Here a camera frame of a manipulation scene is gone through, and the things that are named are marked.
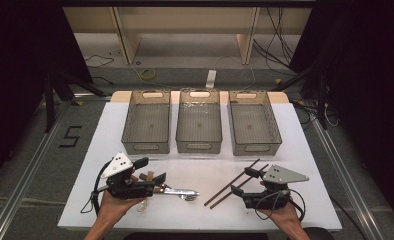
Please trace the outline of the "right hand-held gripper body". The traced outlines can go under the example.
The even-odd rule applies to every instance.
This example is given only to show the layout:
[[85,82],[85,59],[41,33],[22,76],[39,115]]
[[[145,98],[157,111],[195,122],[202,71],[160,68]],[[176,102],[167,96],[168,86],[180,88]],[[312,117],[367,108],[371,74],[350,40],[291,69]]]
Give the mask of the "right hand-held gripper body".
[[289,183],[305,182],[309,177],[279,165],[272,165],[260,178],[265,190],[260,193],[244,193],[243,202],[248,209],[277,210],[291,199]]

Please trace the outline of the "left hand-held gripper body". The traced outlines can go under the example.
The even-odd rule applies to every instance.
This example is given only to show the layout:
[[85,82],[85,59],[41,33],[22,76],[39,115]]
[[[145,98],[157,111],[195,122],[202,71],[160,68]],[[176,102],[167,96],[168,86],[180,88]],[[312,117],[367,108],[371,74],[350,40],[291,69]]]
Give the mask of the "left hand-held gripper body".
[[138,181],[132,178],[135,169],[128,156],[118,153],[103,170],[101,178],[106,181],[108,192],[119,199],[146,198],[153,195],[153,181]]

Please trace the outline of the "dark brown chopstick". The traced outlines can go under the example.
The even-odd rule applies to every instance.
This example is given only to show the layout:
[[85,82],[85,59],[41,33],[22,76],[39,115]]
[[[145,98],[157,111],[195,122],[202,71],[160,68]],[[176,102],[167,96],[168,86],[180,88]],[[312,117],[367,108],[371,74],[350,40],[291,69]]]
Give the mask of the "dark brown chopstick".
[[208,207],[209,209],[214,209],[219,204],[221,204],[223,201],[225,201],[228,197],[233,195],[231,193],[231,187],[232,186],[236,186],[236,187],[242,188],[251,179],[252,179],[252,177],[244,174],[241,178],[239,178],[237,181],[235,181],[228,189],[226,189],[223,193],[221,193],[215,200],[213,200],[211,203],[209,203],[206,207]]
[[[253,167],[255,164],[257,164],[260,161],[260,158],[255,160],[250,167]],[[245,174],[244,170],[238,174],[234,179],[232,179],[229,183],[227,183],[224,187],[222,187],[218,192],[216,192],[211,198],[209,198],[205,203],[204,206],[207,206],[209,203],[211,203],[213,200],[215,200],[221,193],[223,193],[226,189],[228,189],[235,181],[237,181],[239,178],[241,178]]]

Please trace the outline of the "wooden-handled table knife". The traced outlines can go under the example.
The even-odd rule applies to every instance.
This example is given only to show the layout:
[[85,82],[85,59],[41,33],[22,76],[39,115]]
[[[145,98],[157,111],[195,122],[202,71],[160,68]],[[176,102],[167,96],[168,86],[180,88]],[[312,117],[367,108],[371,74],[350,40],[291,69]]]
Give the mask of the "wooden-handled table knife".
[[154,194],[167,194],[167,195],[183,195],[183,196],[199,196],[199,192],[190,189],[175,189],[175,188],[155,188]]

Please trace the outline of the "grey translucent plastic bin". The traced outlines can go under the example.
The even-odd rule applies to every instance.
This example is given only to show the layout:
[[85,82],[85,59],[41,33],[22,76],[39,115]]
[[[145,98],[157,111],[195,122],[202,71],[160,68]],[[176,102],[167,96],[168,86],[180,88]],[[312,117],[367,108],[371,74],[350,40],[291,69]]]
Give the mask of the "grey translucent plastic bin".
[[266,91],[230,91],[228,113],[235,156],[273,156],[282,144]]
[[121,142],[129,155],[170,152],[169,90],[136,90],[130,97]]
[[183,88],[180,91],[175,140],[179,153],[220,153],[223,135],[217,90]]

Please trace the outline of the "person's left hand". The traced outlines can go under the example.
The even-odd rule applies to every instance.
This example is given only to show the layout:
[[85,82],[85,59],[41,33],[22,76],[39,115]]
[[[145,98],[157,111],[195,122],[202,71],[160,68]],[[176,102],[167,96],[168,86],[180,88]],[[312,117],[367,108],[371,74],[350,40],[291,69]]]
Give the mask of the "person's left hand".
[[118,221],[130,208],[142,201],[144,201],[144,198],[118,199],[114,198],[110,193],[105,192],[102,197],[98,218]]

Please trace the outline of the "person's right hand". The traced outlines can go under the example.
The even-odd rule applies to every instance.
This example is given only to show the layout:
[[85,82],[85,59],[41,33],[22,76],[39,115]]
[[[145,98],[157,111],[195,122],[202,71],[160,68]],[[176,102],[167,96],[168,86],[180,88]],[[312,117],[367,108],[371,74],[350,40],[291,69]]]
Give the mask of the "person's right hand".
[[267,210],[267,216],[283,232],[297,230],[301,227],[295,207],[287,203],[283,208]]

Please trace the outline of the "black metal stand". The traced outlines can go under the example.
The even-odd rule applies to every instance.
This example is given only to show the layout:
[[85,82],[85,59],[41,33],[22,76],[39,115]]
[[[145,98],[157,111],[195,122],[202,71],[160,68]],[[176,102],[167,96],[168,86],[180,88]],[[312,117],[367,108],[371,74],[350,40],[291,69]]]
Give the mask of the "black metal stand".
[[296,76],[292,77],[290,80],[285,83],[276,86],[271,89],[271,92],[280,92],[283,91],[295,84],[299,81],[304,80],[304,86],[301,89],[301,96],[303,98],[308,98],[312,96],[317,97],[317,120],[322,126],[324,130],[327,129],[325,116],[325,103],[326,103],[326,74],[322,67],[322,64],[318,61],[315,61],[310,67],[306,70],[298,73]]
[[89,83],[82,81],[80,78],[74,76],[71,73],[62,70],[50,71],[44,79],[44,97],[47,116],[45,129],[46,133],[52,129],[56,119],[53,93],[56,93],[62,101],[71,102],[74,98],[74,93],[69,87],[70,83],[73,83],[96,96],[107,96],[107,94],[102,90],[91,86]]

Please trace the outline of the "yellow tape roll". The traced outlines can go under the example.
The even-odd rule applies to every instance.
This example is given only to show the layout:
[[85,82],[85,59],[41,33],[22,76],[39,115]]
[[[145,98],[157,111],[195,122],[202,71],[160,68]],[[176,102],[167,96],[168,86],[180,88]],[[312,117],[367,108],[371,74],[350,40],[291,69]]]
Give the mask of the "yellow tape roll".
[[153,69],[144,69],[140,72],[140,78],[143,81],[150,81],[156,77],[156,71]]

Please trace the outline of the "white power strip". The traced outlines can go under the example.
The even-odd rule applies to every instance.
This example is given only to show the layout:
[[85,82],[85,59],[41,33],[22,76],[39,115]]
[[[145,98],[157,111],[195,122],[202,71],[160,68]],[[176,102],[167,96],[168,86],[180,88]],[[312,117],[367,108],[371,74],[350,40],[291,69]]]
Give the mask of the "white power strip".
[[215,79],[216,79],[216,71],[209,70],[208,75],[207,75],[207,80],[206,80],[206,87],[208,89],[212,89],[214,87]]

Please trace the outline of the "black curtain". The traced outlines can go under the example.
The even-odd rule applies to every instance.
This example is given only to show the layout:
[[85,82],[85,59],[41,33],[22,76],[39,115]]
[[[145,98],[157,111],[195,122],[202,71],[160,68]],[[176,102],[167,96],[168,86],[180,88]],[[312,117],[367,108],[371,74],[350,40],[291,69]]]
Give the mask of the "black curtain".
[[323,48],[328,99],[394,211],[394,0],[314,0],[292,69]]
[[44,94],[48,78],[92,81],[64,9],[0,0],[0,169]]

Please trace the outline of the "light wooden shelf unit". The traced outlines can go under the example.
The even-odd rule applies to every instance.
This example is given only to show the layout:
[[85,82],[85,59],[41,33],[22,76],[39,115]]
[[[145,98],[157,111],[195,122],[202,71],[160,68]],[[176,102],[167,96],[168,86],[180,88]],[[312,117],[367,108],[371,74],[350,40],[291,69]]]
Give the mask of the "light wooden shelf unit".
[[132,63],[143,34],[233,34],[241,61],[247,64],[256,34],[300,35],[309,8],[286,7],[66,7],[75,33],[115,33],[124,62]]

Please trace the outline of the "aluminium floor rail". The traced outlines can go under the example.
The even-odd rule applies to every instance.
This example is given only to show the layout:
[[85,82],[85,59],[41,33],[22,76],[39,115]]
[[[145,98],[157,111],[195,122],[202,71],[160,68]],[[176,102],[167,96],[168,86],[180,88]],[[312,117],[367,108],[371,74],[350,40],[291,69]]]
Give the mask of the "aluminium floor rail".
[[16,184],[9,197],[1,204],[0,211],[0,240],[4,238],[16,212],[21,206],[22,200],[27,193],[38,169],[41,165],[48,149],[57,133],[60,123],[63,121],[65,113],[70,108],[70,102],[62,102],[58,107],[53,125],[40,138],[39,145],[34,151],[33,156],[28,161],[28,165],[22,172],[22,175],[16,179]]
[[352,204],[352,207],[359,219],[361,227],[368,240],[385,240],[381,233],[379,226],[371,213],[367,203],[363,200],[361,192],[355,184],[349,170],[339,154],[331,136],[322,127],[318,120],[313,121],[314,129],[316,130],[328,156],[335,169],[340,182],[346,192],[346,195]]

